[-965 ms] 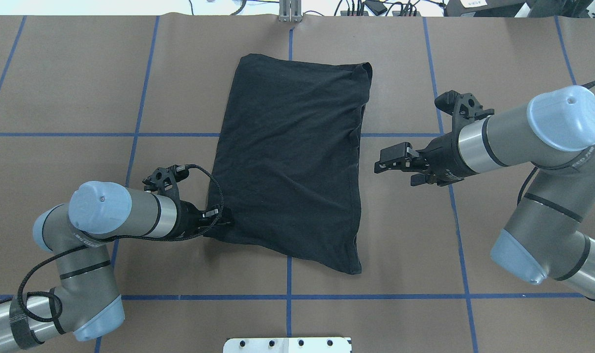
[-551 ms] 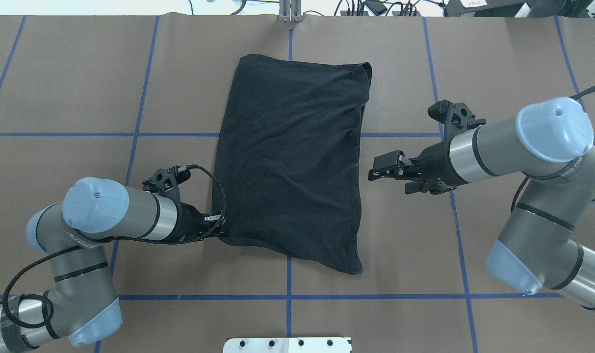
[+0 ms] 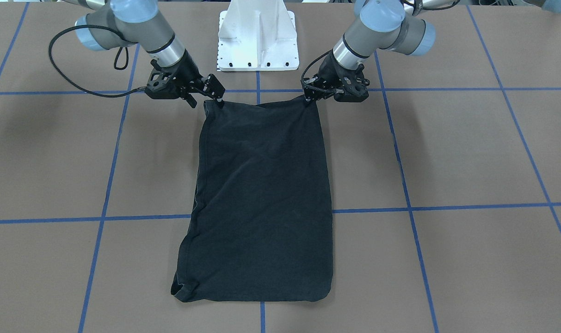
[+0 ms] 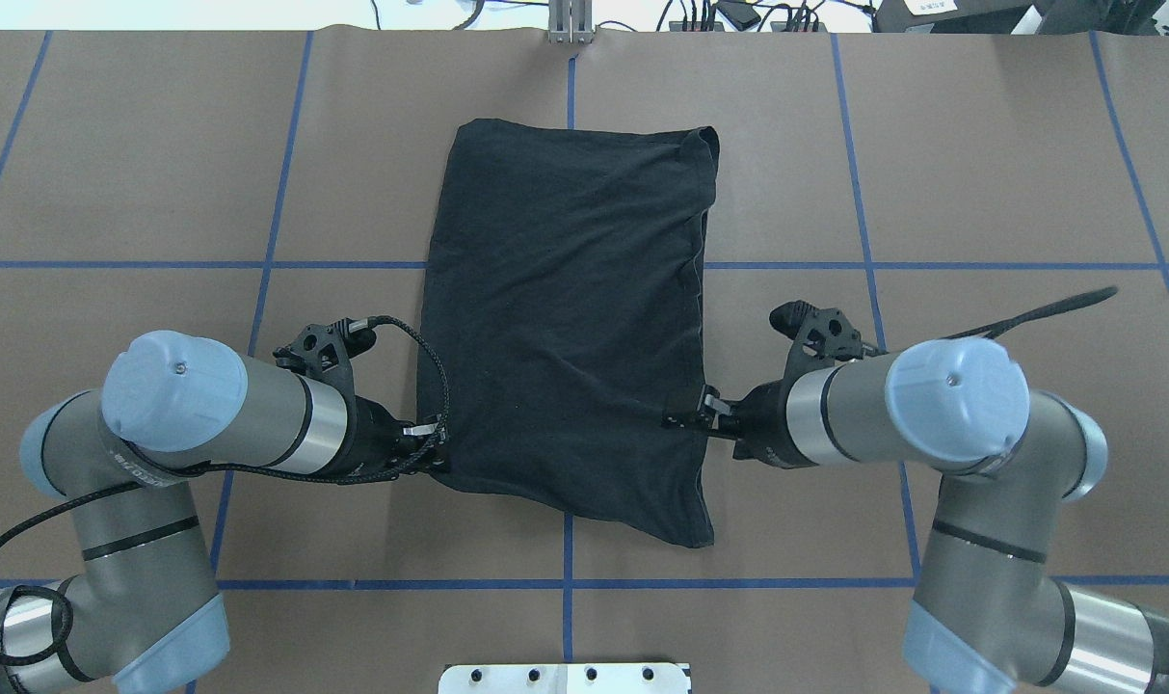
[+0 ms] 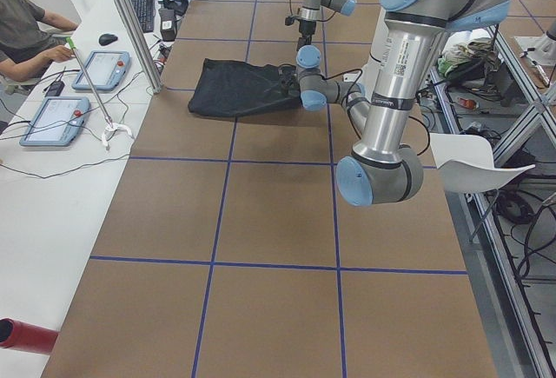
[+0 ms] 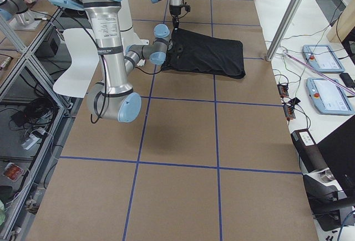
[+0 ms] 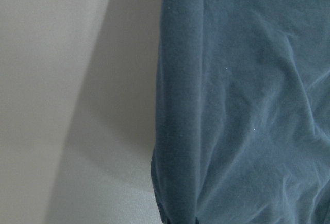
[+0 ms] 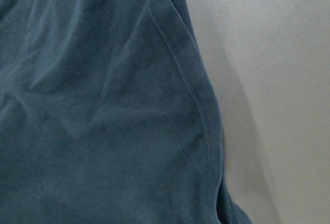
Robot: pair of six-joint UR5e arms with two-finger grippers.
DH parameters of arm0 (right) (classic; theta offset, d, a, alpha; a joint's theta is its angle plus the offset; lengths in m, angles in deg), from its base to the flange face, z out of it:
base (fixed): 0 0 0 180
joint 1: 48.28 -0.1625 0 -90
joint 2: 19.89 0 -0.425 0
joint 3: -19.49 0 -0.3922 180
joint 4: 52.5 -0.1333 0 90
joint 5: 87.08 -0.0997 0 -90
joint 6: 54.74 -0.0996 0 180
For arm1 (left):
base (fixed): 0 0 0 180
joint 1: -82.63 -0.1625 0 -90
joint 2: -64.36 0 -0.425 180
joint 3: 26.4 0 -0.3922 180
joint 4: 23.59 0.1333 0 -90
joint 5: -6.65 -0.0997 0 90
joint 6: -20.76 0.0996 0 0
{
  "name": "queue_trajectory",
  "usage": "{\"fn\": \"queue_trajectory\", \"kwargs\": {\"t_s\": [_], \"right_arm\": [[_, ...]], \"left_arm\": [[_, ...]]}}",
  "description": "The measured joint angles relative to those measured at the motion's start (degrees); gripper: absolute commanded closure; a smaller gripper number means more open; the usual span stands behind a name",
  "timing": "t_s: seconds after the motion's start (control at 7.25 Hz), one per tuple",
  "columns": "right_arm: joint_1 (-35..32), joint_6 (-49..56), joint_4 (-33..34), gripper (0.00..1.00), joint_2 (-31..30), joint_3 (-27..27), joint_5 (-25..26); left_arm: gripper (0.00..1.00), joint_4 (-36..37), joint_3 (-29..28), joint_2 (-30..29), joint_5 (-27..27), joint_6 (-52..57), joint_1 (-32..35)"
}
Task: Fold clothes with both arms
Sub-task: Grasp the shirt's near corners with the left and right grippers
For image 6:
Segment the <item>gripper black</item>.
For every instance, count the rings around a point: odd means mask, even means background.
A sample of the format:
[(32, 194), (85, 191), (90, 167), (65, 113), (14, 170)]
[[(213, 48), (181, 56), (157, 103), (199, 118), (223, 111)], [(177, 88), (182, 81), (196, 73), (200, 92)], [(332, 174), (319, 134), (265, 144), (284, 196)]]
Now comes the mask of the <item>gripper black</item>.
[(167, 51), (167, 60), (180, 59), (184, 53), (184, 44), (179, 41), (171, 41), (170, 47)]
[(179, 24), (180, 24), (179, 16), (181, 14), (181, 5), (173, 6), (173, 5), (170, 4), (169, 5), (169, 12), (170, 12), (170, 15), (173, 18), (173, 27), (174, 27), (174, 29), (179, 29)]

